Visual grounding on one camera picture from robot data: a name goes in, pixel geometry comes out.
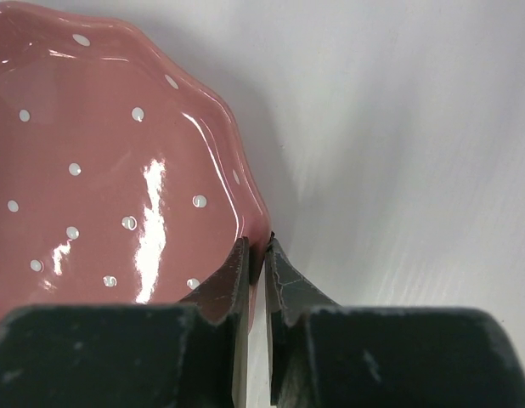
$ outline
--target white surface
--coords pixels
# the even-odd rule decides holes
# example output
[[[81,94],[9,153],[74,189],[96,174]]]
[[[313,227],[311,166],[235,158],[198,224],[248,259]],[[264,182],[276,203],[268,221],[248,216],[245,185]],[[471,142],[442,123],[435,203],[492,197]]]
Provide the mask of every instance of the white surface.
[[[486,309],[525,365],[525,1],[39,3],[131,21],[227,100],[277,236],[336,301]]]

